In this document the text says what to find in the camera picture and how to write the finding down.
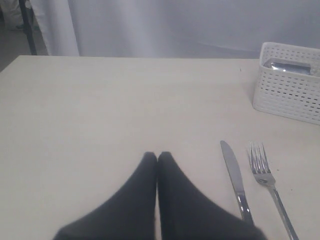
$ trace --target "white curtain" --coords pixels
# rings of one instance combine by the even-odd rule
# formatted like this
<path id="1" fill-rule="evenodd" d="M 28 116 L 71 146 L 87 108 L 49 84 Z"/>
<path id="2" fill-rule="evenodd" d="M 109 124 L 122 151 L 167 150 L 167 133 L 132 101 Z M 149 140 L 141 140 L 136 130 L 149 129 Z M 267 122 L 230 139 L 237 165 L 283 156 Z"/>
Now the white curtain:
<path id="1" fill-rule="evenodd" d="M 263 42 L 320 48 L 319 0 L 31 0 L 58 56 L 255 58 Z"/>

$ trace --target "fork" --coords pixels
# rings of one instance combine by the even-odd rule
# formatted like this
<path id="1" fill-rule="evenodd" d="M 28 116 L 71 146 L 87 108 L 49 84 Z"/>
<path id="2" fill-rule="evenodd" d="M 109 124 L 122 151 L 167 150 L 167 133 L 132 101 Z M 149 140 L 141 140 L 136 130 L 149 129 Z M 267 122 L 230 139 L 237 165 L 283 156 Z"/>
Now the fork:
<path id="1" fill-rule="evenodd" d="M 299 240 L 276 189 L 276 180 L 271 174 L 264 145 L 250 142 L 249 158 L 255 180 L 268 188 L 290 239 Z"/>

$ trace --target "basket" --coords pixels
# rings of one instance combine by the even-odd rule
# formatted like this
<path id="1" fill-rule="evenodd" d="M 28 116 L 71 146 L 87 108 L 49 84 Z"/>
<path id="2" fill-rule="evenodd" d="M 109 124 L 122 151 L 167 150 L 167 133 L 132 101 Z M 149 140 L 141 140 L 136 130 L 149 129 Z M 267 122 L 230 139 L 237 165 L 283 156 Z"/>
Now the basket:
<path id="1" fill-rule="evenodd" d="M 311 66 L 311 75 L 264 67 L 272 58 Z M 320 125 L 320 50 L 275 42 L 262 45 L 253 107 L 261 112 Z"/>

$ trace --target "butter knife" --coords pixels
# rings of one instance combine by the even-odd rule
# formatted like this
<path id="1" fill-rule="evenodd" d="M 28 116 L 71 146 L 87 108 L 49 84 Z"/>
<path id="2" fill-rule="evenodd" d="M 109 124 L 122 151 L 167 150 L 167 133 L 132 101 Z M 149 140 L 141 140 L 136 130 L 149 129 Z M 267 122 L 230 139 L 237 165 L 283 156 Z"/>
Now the butter knife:
<path id="1" fill-rule="evenodd" d="M 223 158 L 226 164 L 226 168 L 228 169 L 229 176 L 232 182 L 236 200 L 239 205 L 242 219 L 245 222 L 251 225 L 254 225 L 254 220 L 252 219 L 246 194 L 245 194 L 244 184 L 242 182 L 242 176 L 241 176 L 239 164 L 234 154 L 234 151 L 232 151 L 229 144 L 226 143 L 225 141 L 220 141 L 220 145 L 222 149 Z"/>

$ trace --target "white table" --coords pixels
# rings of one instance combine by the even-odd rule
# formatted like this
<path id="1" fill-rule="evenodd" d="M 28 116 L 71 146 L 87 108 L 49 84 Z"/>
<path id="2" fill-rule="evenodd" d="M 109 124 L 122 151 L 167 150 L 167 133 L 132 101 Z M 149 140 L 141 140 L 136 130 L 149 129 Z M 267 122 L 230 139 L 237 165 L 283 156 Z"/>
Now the white table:
<path id="1" fill-rule="evenodd" d="M 226 140 L 254 222 L 286 240 L 250 171 L 246 147 L 258 140 L 297 234 L 317 239 L 320 127 L 254 110 L 257 70 L 256 59 L 18 57 L 0 73 L 1 238 L 52 239 L 113 195 L 145 151 L 171 151 L 205 195 L 240 217 Z"/>

